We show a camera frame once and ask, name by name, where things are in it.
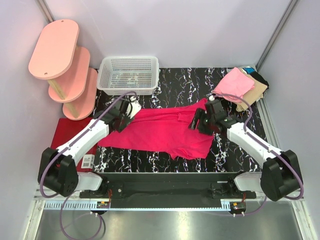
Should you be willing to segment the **magenta t shirt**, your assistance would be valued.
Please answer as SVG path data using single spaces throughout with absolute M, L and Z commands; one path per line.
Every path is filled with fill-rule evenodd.
M 99 147 L 165 152 L 172 159 L 207 157 L 214 137 L 189 129 L 198 108 L 207 99 L 183 107 L 141 109 L 122 132 L 114 131 L 98 142 Z

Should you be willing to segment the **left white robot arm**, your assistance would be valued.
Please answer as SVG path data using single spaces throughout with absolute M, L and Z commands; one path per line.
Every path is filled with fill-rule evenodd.
M 57 148 L 46 148 L 41 155 L 38 183 L 41 195 L 48 188 L 54 193 L 68 197 L 76 191 L 90 191 L 103 198 L 108 193 L 104 178 L 92 171 L 78 172 L 77 165 L 85 154 L 100 140 L 112 132 L 122 132 L 141 110 L 136 97 L 117 98 L 104 111 L 97 112 L 89 123 L 73 138 Z

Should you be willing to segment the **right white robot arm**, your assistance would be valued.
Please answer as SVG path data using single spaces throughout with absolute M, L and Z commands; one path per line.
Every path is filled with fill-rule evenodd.
M 204 107 L 196 109 L 189 129 L 208 136 L 223 134 L 261 167 L 260 172 L 238 173 L 227 185 L 230 197 L 239 198 L 247 191 L 263 193 L 274 202 L 282 198 L 293 200 L 291 194 L 295 191 L 300 191 L 298 199 L 303 196 L 298 156 L 292 150 L 283 151 L 257 136 L 245 122 L 227 115 L 218 99 L 209 100 Z

